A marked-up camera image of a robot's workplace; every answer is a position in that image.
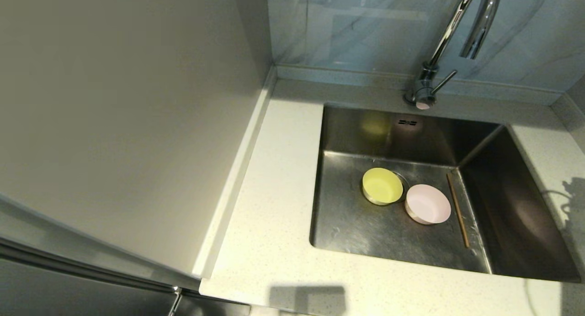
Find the metal sink drain strainer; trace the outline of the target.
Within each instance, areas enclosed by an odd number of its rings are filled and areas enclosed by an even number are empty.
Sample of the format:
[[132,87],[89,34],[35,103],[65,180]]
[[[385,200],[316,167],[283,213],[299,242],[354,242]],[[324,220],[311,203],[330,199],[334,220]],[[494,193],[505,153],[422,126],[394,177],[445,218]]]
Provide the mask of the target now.
[[411,185],[409,184],[408,180],[401,173],[393,172],[393,174],[395,174],[399,178],[399,180],[402,184],[402,187],[403,187],[403,193],[402,193],[401,197],[395,202],[395,203],[401,203],[401,202],[404,202],[406,200],[407,192],[410,189]]

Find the wooden chopstick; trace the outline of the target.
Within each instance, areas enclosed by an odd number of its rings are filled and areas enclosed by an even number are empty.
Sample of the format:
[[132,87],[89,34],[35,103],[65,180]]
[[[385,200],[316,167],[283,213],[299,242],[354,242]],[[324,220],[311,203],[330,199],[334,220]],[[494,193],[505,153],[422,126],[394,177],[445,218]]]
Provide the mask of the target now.
[[466,230],[466,227],[465,227],[465,223],[464,223],[464,220],[463,220],[463,215],[462,215],[462,212],[461,212],[459,199],[457,197],[457,193],[456,193],[456,190],[455,190],[455,185],[454,185],[454,180],[453,180],[453,177],[452,177],[452,173],[451,172],[448,172],[446,174],[446,177],[447,177],[447,182],[448,182],[448,185],[449,185],[449,189],[451,191],[452,200],[453,200],[453,203],[454,203],[454,206],[455,206],[456,216],[457,216],[457,220],[459,222],[459,226],[460,226],[460,231],[461,231],[463,243],[464,243],[464,246],[465,246],[466,249],[470,249],[470,241],[469,241],[468,233],[467,233],[467,230]]

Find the pink plastic bowl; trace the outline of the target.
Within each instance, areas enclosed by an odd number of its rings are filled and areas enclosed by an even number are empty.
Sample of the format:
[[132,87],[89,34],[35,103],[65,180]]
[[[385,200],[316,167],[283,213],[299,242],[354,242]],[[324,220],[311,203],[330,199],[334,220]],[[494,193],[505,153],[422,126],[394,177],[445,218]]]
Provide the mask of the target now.
[[411,186],[404,202],[409,217],[419,224],[435,225],[449,220],[452,206],[439,189],[426,184]]

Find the yellow plastic bowl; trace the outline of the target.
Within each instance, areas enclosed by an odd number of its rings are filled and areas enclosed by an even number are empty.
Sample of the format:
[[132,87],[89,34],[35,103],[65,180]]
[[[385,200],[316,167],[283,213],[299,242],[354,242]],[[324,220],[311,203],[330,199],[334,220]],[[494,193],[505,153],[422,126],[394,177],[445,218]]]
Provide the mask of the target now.
[[397,202],[404,193],[404,185],[397,174],[385,168],[368,169],[361,180],[362,193],[374,205]]

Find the stainless steel sink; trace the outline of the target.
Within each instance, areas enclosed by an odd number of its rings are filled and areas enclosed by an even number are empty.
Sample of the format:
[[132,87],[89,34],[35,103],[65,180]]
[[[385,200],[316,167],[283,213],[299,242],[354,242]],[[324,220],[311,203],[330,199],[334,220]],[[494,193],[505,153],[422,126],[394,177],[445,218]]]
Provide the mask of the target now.
[[[404,202],[374,205],[362,193],[371,168],[431,185],[449,220],[423,225]],[[470,241],[463,243],[447,173]],[[553,219],[508,128],[484,121],[324,107],[310,243],[328,251],[469,272],[585,283],[576,243]]]

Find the chrome gooseneck faucet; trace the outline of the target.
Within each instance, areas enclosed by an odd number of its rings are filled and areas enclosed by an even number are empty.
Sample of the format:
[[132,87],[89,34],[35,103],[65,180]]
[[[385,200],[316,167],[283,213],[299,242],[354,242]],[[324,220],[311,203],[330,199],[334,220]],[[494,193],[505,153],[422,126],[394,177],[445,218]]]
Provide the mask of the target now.
[[[415,106],[419,110],[430,109],[436,104],[438,91],[457,74],[457,70],[454,69],[443,81],[433,85],[433,80],[439,70],[439,60],[441,60],[471,3],[472,0],[458,0],[456,2],[451,18],[447,22],[435,50],[430,58],[422,63],[420,74],[403,95],[403,100],[407,104]],[[460,57],[475,59],[478,56],[495,20],[499,4],[500,0],[481,0],[470,33],[460,50]]]

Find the grey tall cabinet door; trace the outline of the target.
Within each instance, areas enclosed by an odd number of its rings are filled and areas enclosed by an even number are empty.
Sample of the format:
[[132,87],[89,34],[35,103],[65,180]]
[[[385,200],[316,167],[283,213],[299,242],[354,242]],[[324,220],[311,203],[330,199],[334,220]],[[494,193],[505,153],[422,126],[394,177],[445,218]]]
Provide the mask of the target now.
[[[173,286],[0,238],[0,316],[167,316]],[[249,304],[183,290],[175,316],[250,316]]]

